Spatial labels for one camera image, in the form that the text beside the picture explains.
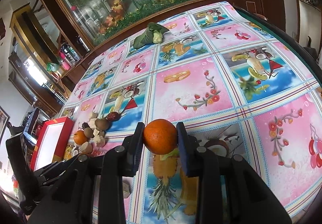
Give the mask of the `small dark date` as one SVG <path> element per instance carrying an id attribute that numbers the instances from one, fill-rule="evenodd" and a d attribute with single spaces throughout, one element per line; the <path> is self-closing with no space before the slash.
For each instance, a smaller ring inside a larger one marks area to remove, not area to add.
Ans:
<path id="1" fill-rule="evenodd" d="M 86 122 L 83 122 L 82 123 L 82 129 L 83 130 L 86 129 L 86 128 L 88 128 L 88 127 L 90 127 L 88 123 L 86 123 Z"/>

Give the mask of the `orange tangerine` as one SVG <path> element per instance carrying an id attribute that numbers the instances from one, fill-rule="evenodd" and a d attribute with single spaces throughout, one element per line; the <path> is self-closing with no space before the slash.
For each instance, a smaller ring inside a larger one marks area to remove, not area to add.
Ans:
<path id="1" fill-rule="evenodd" d="M 177 129 L 168 120 L 153 120 L 143 131 L 143 143 L 156 155 L 168 154 L 177 146 Z"/>
<path id="2" fill-rule="evenodd" d="M 77 130 L 73 135 L 73 139 L 77 145 L 83 145 L 88 141 L 88 138 L 86 137 L 83 130 Z"/>

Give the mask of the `colourful fruit print tablecloth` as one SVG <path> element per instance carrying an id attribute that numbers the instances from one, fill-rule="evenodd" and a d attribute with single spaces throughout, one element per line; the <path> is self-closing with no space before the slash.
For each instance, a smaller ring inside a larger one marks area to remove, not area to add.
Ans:
<path id="1" fill-rule="evenodd" d="M 160 22 L 161 44 L 134 49 L 134 35 L 81 72 L 60 116 L 72 132 L 118 112 L 93 139 L 92 155 L 122 143 L 138 122 L 183 122 L 201 146 L 241 155 L 275 194 L 293 223 L 321 190 L 321 68 L 279 28 L 226 1 Z"/>

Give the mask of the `cauliflower with green leaves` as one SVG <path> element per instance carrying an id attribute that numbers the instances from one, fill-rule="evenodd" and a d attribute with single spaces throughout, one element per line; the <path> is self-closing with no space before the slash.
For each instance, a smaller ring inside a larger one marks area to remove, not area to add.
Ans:
<path id="1" fill-rule="evenodd" d="M 154 22 L 147 25 L 145 31 L 134 39 L 134 49 L 140 49 L 149 44 L 161 44 L 163 41 L 163 34 L 169 32 L 169 29 Z"/>

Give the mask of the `dark red jujube date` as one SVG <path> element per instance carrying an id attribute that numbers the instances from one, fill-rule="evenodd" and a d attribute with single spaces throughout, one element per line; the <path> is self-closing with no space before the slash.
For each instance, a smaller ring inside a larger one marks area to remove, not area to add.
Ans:
<path id="1" fill-rule="evenodd" d="M 111 122 L 114 122 L 114 121 L 118 121 L 120 120 L 121 116 L 118 112 L 110 112 L 107 116 L 106 116 L 106 119 L 111 121 Z"/>

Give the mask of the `red white shallow box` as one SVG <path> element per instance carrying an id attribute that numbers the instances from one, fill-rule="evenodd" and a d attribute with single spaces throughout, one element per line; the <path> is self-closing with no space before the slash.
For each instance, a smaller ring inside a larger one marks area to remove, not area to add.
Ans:
<path id="1" fill-rule="evenodd" d="M 33 171 L 62 160 L 73 125 L 73 120 L 68 117 L 44 123 L 32 155 Z"/>

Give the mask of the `brown kiwi fruit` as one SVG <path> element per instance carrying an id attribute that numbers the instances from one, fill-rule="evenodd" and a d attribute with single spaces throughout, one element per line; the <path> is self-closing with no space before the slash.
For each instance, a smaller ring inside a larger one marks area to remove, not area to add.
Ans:
<path id="1" fill-rule="evenodd" d="M 84 128 L 84 135 L 87 138 L 93 138 L 93 130 L 90 127 Z"/>
<path id="2" fill-rule="evenodd" d="M 95 126 L 101 131 L 106 131 L 110 127 L 110 122 L 106 118 L 96 119 Z"/>

